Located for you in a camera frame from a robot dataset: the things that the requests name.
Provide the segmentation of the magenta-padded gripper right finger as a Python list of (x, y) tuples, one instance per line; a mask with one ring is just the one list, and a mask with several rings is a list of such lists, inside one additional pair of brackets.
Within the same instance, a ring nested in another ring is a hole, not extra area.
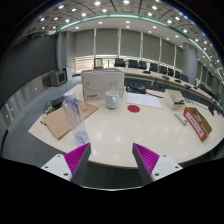
[(144, 185), (182, 169), (182, 167), (168, 155), (159, 155), (137, 143), (133, 144), (132, 153), (138, 165), (139, 173)]

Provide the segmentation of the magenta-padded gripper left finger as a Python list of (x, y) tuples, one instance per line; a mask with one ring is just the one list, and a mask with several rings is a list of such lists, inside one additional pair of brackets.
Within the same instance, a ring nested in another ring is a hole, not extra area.
[(42, 169), (79, 185), (90, 154), (91, 145), (87, 143), (66, 155), (56, 154)]

